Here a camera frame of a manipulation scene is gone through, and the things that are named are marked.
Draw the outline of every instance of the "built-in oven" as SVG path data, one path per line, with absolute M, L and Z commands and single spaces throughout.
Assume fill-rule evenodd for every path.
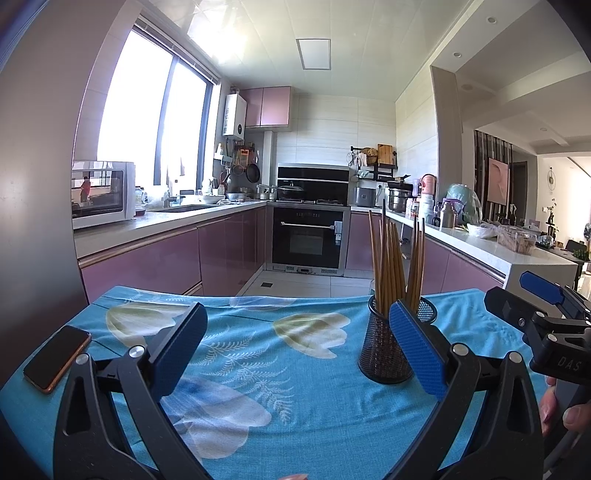
M 348 207 L 272 204 L 269 270 L 343 275 L 351 212 Z
M 129 220 L 135 215 L 133 162 L 75 161 L 71 187 L 74 229 Z

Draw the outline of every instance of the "painting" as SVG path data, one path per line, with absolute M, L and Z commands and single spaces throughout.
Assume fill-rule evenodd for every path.
M 488 159 L 488 194 L 487 201 L 507 205 L 509 193 L 509 165 Z

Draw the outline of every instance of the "table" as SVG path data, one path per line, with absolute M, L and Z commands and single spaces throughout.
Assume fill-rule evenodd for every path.
M 489 314 L 479 290 L 428 296 L 451 343 L 502 358 L 521 332 Z M 207 333 L 172 395 L 161 405 L 193 454 L 216 480 L 380 480 L 420 431 L 436 404 L 416 377 L 372 382 L 357 366 L 369 297 L 283 299 L 187 297 L 115 287 L 70 323 L 91 332 L 96 359 L 123 355 L 182 317 L 199 301 Z M 22 377 L 23 363 L 0 391 L 0 410 L 31 459 L 51 478 L 53 436 L 65 380 L 43 395 Z M 531 374 L 538 399 L 546 385 Z M 444 465 L 457 461 L 478 418 L 475 395 Z M 136 458 L 153 466 L 126 409 L 115 405 Z
M 548 252 L 550 252 L 551 254 L 554 255 L 558 255 L 561 258 L 564 258 L 565 260 L 570 260 L 572 263 L 576 263 L 577 264 L 577 274 L 574 276 L 574 284 L 573 284 L 573 289 L 575 291 L 577 291 L 577 289 L 579 288 L 579 280 L 581 278 L 581 275 L 583 274 L 583 266 L 585 265 L 585 261 L 581 260 L 580 258 L 575 257 L 571 252 L 569 252 L 568 250 L 564 250 L 562 248 L 549 248 L 547 249 Z

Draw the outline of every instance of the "microwave oven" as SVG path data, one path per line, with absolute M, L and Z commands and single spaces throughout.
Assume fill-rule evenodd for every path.
M 135 216 L 133 162 L 75 161 L 72 165 L 72 226 L 130 220 Z

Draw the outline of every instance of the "cutting board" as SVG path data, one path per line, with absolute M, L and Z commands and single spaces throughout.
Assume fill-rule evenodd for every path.
M 378 163 L 385 163 L 392 165 L 394 163 L 394 156 L 392 152 L 394 147 L 392 145 L 378 144 Z

